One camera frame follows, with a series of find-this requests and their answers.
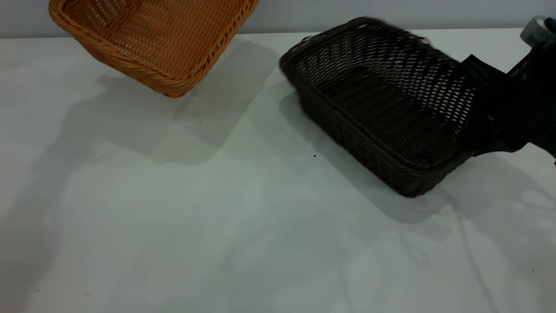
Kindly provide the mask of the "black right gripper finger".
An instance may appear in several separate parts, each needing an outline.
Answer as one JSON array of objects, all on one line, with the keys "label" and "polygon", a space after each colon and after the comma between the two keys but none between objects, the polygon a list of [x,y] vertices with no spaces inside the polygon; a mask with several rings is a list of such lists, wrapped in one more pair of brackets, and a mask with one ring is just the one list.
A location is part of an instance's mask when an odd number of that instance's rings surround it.
[{"label": "black right gripper finger", "polygon": [[460,63],[461,86],[473,94],[507,94],[508,75],[474,55]]},{"label": "black right gripper finger", "polygon": [[524,148],[528,142],[519,129],[510,125],[490,125],[471,129],[473,157],[499,151],[514,153]]}]

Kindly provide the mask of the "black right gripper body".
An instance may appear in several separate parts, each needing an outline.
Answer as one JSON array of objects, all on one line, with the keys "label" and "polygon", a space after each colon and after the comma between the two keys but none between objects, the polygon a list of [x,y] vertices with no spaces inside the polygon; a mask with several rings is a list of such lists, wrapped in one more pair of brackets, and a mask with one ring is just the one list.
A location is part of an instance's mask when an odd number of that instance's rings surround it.
[{"label": "black right gripper body", "polygon": [[500,124],[525,143],[556,153],[556,39],[538,44],[508,73]]}]

